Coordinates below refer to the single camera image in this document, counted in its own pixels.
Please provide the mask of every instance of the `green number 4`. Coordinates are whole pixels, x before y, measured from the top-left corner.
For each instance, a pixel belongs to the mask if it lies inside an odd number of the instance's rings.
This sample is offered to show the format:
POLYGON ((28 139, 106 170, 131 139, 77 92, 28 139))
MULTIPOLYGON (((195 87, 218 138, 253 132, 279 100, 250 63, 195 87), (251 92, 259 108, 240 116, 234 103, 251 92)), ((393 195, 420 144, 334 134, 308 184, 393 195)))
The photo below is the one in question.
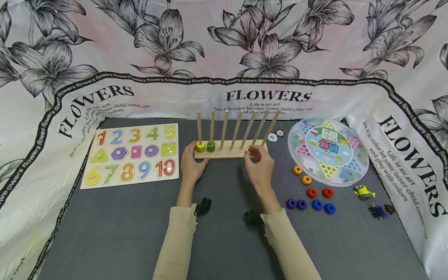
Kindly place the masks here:
POLYGON ((146 134, 146 138, 152 138, 153 141, 157 141, 157 138, 159 138, 159 127, 155 126, 153 129, 146 134))

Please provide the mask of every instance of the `white fabric backdrop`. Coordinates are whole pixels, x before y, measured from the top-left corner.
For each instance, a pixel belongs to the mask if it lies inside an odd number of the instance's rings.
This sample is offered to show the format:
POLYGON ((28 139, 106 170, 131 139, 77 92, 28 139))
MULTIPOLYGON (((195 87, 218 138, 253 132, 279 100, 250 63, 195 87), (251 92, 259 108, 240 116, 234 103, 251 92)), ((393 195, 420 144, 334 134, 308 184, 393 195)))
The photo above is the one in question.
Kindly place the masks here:
POLYGON ((347 118, 428 275, 445 279, 446 3, 3 2, 0 278, 38 275, 106 117, 283 108, 347 118))

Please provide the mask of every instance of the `blue ring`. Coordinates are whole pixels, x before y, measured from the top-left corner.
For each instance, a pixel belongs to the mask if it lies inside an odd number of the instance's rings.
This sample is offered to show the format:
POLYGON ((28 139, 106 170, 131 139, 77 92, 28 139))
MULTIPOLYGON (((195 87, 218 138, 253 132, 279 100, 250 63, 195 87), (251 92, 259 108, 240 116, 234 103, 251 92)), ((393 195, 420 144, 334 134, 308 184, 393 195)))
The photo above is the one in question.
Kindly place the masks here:
POLYGON ((334 206, 333 203, 327 203, 327 204, 325 204, 325 206, 323 207, 323 210, 324 210, 325 213, 327 213, 327 214, 334 214, 334 212, 336 212, 336 206, 334 206))
POLYGON ((288 207, 289 209, 294 209, 297 206, 297 201, 295 199, 288 199, 286 201, 286 207, 288 207))
POLYGON ((313 202, 311 202, 311 206, 313 207, 314 210, 319 211, 319 210, 322 210, 323 203, 322 203, 322 201, 315 199, 315 200, 313 200, 313 202))
POLYGON ((308 203, 305 200, 299 199, 297 200, 297 209, 305 210, 308 207, 308 203))

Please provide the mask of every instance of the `black clip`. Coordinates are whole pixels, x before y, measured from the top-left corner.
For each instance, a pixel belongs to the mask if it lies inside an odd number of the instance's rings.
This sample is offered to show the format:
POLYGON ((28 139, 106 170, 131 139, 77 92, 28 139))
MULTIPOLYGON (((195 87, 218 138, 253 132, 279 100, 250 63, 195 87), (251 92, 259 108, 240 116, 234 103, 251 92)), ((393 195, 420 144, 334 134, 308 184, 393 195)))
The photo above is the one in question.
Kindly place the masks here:
POLYGON ((244 214, 244 218, 246 219, 246 222, 253 226, 259 226, 264 225, 263 220, 261 219, 260 215, 257 215, 254 210, 250 209, 244 214))
POLYGON ((210 210, 211 199, 203 198, 201 204, 196 205, 195 216, 206 214, 210 210))

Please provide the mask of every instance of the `beige sleeve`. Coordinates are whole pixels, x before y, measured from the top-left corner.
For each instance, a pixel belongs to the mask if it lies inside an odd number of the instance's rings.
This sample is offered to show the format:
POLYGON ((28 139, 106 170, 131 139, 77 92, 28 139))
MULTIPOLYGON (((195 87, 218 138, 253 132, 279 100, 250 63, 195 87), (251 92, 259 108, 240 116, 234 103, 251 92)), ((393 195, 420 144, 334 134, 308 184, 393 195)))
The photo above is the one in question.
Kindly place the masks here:
POLYGON ((261 214, 266 225, 265 236, 277 254, 286 280, 321 280, 313 261, 303 247, 286 211, 261 214))
POLYGON ((171 208, 167 233, 152 280, 187 279, 191 244, 197 224, 194 216, 195 209, 196 203, 193 203, 190 208, 171 208))

